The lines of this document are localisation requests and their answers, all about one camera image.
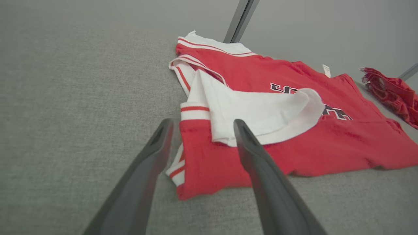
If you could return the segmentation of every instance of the white trim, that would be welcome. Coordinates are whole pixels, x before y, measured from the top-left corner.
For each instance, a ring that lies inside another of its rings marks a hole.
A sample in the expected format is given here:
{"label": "white trim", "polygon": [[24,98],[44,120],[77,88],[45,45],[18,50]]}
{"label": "white trim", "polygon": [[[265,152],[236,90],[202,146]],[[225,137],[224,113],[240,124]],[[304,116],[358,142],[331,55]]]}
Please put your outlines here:
{"label": "white trim", "polygon": [[174,67],[172,68],[172,70],[176,73],[177,79],[178,79],[178,81],[180,82],[180,85],[181,85],[181,87],[183,88],[183,90],[184,90],[184,92],[185,92],[186,96],[187,96],[187,97],[189,97],[190,91],[188,90],[188,88],[187,88],[186,84],[184,83],[183,78],[181,77],[180,72],[177,70],[177,67],[176,67],[176,66],[174,66]]}
{"label": "white trim", "polygon": [[208,47],[207,49],[210,50],[219,50],[221,52],[231,54],[231,55],[237,55],[242,53],[252,53],[252,51],[248,48],[246,48],[242,43],[222,43],[218,42],[214,39],[210,38],[204,38],[199,35],[196,35],[196,31],[192,31],[189,34],[187,34],[186,37],[178,37],[179,39],[187,40],[190,43],[199,44],[201,48]]}
{"label": "white trim", "polygon": [[171,164],[170,168],[174,167],[176,164],[179,163],[182,153],[183,153],[183,143],[181,143],[180,147],[178,148],[177,153],[176,153],[176,157],[174,158],[174,161]]}
{"label": "white trim", "polygon": [[184,102],[180,104],[180,108],[186,108],[186,107],[205,107],[209,108],[207,104],[202,102]]}
{"label": "white trim", "polygon": [[[193,65],[196,65],[196,66],[198,66],[198,67],[201,67],[201,68],[203,68],[203,69],[206,69],[206,70],[208,70],[208,71],[210,71],[210,72],[212,72],[213,74],[215,74],[215,75],[217,75],[220,79],[221,79],[221,82],[223,83],[223,84],[225,84],[226,86],[228,86],[228,84],[227,84],[227,82],[225,81],[225,79],[224,79],[224,77],[222,76],[222,75],[220,75],[219,73],[217,73],[217,72],[215,72],[215,71],[213,71],[213,70],[211,70],[211,69],[209,69],[206,65],[204,65],[205,67],[202,67],[202,65],[201,64],[198,64],[198,63],[196,63],[196,62],[194,62],[194,61],[192,61],[191,59],[193,59],[193,60],[195,60],[195,61],[198,61],[198,59],[196,59],[196,58],[194,58],[194,57],[192,57],[192,56],[188,56],[188,58],[186,58],[186,57],[177,57],[177,58],[175,58],[174,60],[172,60],[172,61],[170,61],[170,64],[169,64],[169,68],[170,69],[172,69],[172,70],[175,70],[175,69],[173,69],[173,66],[171,66],[171,63],[174,63],[174,65],[176,65],[176,62],[177,62],[177,60],[180,60],[180,61],[183,61],[183,62],[186,62],[186,64],[182,64],[182,65],[184,65],[185,67],[186,66],[189,66],[189,68],[188,68],[188,71],[191,69],[191,70],[193,70],[194,71],[194,69],[189,65],[189,64],[193,64]],[[184,74],[185,73],[185,70],[183,69],[183,67],[181,68],[181,71],[183,72],[183,75],[186,77],[186,75]],[[188,77],[193,77],[194,78],[194,74],[188,74],[187,75]],[[177,76],[177,78],[179,79],[179,81],[182,79],[181,78],[181,76],[180,75],[178,75]]]}
{"label": "white trim", "polygon": [[211,46],[205,46],[205,45],[193,45],[193,44],[190,44],[190,43],[188,43],[186,41],[183,41],[183,40],[178,40],[177,41],[177,44],[181,44],[181,45],[186,46],[186,47],[189,47],[189,48],[197,48],[197,49],[207,49],[207,50],[219,51],[219,52],[225,53],[227,55],[236,56],[236,57],[247,57],[247,56],[257,55],[256,53],[253,53],[253,52],[244,52],[244,54],[240,54],[240,53],[232,54],[232,53],[228,53],[224,49],[218,49],[218,48],[214,48],[214,47],[211,47]]}
{"label": "white trim", "polygon": [[210,120],[210,113],[205,110],[189,110],[181,112],[181,120]]}
{"label": "white trim", "polygon": [[196,73],[195,70],[187,63],[179,63],[177,64],[177,67],[181,70],[181,72],[184,75],[184,78],[186,79],[187,83],[189,84],[191,88],[191,85],[193,84],[194,76]]}
{"label": "white trim", "polygon": [[180,167],[184,166],[185,161],[181,160],[177,165],[171,166],[167,171],[166,175],[170,176],[171,173],[173,173],[175,170],[179,169]]}
{"label": "white trim", "polygon": [[186,58],[186,59],[189,59],[189,60],[194,60],[194,61],[196,61],[196,62],[199,62],[199,63],[201,63],[206,69],[208,69],[208,67],[202,62],[202,61],[200,61],[200,60],[198,60],[197,58],[194,58],[193,56],[191,56],[191,55],[186,55],[186,54],[184,54],[184,55],[180,55],[180,56],[178,56],[178,57],[182,57],[182,58]]}
{"label": "white trim", "polygon": [[177,187],[184,184],[184,170],[173,176],[171,179]]}

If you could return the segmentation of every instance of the metal bar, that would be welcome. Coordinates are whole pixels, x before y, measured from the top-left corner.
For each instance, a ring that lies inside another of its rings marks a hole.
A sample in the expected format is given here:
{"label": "metal bar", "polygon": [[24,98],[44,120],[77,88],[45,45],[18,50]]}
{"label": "metal bar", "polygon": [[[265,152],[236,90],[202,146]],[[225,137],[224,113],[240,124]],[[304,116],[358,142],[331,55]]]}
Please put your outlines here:
{"label": "metal bar", "polygon": [[406,81],[410,79],[417,72],[418,72],[418,63],[410,67],[407,71],[405,71],[402,75],[400,75],[399,78]]}
{"label": "metal bar", "polygon": [[240,0],[238,3],[237,9],[235,10],[235,14],[232,17],[231,24],[229,25],[227,34],[224,39],[224,43],[231,43],[232,37],[237,30],[238,24],[240,23],[241,17],[244,14],[244,10],[250,0]]}
{"label": "metal bar", "polygon": [[240,0],[232,17],[231,24],[224,39],[224,43],[234,43],[241,40],[252,14],[260,0]]}

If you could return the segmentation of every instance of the red cloth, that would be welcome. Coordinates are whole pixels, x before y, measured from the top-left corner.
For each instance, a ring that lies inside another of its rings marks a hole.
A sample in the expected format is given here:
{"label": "red cloth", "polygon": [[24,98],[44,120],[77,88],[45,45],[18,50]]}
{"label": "red cloth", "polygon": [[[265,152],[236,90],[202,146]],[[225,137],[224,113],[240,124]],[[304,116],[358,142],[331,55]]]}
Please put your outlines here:
{"label": "red cloth", "polygon": [[372,68],[360,68],[363,82],[383,105],[418,129],[418,95],[402,79],[386,77]]}
{"label": "red cloth", "polygon": [[[292,93],[307,87],[319,93],[326,109],[315,127],[285,142],[264,146],[284,174],[319,176],[418,164],[418,145],[399,123],[365,99],[347,74],[330,79],[300,61],[232,54],[216,45],[185,41],[179,39],[176,52],[191,66],[182,71],[174,63],[171,66],[186,93],[195,69],[207,71],[233,90]],[[179,199],[251,186],[237,148],[212,142],[210,120],[183,120],[180,131],[184,151],[176,170],[167,173],[178,185]]]}

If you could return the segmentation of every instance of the red jersey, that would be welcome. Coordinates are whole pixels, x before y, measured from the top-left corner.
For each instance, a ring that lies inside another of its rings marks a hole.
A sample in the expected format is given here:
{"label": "red jersey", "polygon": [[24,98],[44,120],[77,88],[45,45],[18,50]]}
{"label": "red jersey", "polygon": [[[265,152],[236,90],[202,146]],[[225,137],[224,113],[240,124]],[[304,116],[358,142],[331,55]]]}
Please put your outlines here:
{"label": "red jersey", "polygon": [[[292,94],[311,88],[318,92],[325,104],[318,123],[285,142],[264,146],[284,174],[319,176],[418,164],[418,145],[399,123],[366,100],[347,74],[328,78],[300,61],[273,60],[241,43],[220,43],[194,32],[178,39],[176,52],[179,56],[169,67],[187,95],[197,69],[237,91]],[[181,116],[183,144],[166,172],[177,185],[179,198],[251,186],[237,148],[212,142],[208,107],[186,102]]]}

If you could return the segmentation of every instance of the gray fabric surface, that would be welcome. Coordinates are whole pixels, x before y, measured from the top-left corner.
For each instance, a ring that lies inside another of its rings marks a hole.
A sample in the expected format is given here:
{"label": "gray fabric surface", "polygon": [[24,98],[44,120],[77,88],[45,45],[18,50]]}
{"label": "gray fabric surface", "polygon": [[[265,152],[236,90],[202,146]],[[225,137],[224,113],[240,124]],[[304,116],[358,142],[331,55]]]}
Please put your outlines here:
{"label": "gray fabric surface", "polygon": [[[186,96],[167,68],[175,44],[162,32],[0,3],[0,234],[82,233],[159,122],[179,119]],[[417,234],[417,178],[410,167],[291,182],[330,234]],[[262,229],[251,189],[181,202],[160,175],[147,233]]]}

